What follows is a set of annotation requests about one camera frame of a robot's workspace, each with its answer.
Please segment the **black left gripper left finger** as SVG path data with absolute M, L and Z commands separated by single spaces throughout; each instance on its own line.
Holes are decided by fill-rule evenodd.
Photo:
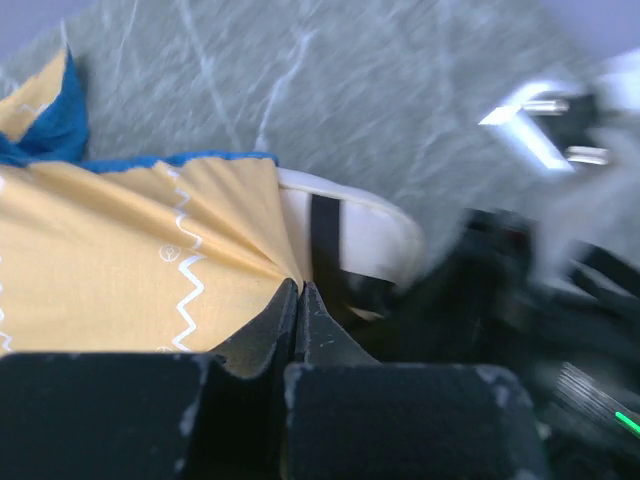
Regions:
M 276 479 L 298 290 L 200 353 L 1 361 L 5 479 Z

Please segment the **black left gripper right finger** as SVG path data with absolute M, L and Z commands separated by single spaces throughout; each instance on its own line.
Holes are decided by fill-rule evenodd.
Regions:
M 546 479 L 532 403 L 491 365 L 380 363 L 300 299 L 284 372 L 289 479 Z

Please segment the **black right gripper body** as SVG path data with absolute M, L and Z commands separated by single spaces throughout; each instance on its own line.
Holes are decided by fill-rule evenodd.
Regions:
M 569 290 L 533 273 L 534 225 L 472 210 L 445 258 L 353 335 L 386 362 L 488 364 L 528 391 L 554 476 L 639 475 L 639 270 L 580 243 Z

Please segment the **cream pillow with bear print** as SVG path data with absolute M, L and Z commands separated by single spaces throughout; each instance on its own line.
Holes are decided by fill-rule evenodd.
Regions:
M 365 190 L 280 168 L 284 222 L 298 266 L 349 328 L 384 317 L 424 271 L 421 227 Z

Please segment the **blue and yellow pillowcase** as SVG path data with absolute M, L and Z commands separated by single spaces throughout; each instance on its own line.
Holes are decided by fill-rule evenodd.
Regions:
M 1 351 L 208 351 L 303 281 L 275 161 L 86 162 L 61 49 L 1 102 Z

